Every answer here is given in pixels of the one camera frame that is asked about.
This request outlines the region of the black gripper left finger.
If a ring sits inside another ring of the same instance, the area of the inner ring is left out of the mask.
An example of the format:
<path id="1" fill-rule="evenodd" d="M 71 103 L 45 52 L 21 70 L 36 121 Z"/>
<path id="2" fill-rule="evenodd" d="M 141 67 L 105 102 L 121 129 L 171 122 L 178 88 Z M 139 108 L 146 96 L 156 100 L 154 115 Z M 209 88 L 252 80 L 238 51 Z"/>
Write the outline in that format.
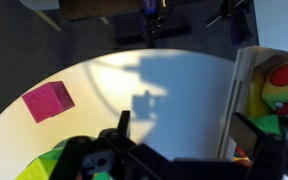
<path id="1" fill-rule="evenodd" d="M 90 180 L 107 172 L 116 180 L 175 180 L 181 171 L 173 162 L 145 144 L 127 137 L 130 112 L 122 111 L 116 128 L 102 130 L 96 140 L 87 136 L 70 138 L 53 169 L 50 180 Z"/>

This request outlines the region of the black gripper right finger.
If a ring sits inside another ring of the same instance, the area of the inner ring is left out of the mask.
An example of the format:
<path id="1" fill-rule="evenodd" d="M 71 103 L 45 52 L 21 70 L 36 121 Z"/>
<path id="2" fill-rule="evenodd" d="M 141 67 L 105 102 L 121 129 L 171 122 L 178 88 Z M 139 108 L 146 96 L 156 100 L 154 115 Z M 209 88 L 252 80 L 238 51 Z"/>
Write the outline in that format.
<path id="1" fill-rule="evenodd" d="M 233 113 L 229 135 L 250 158 L 251 165 L 224 160 L 176 159 L 192 180 L 286 180 L 288 141 L 265 133 L 242 113 Z"/>

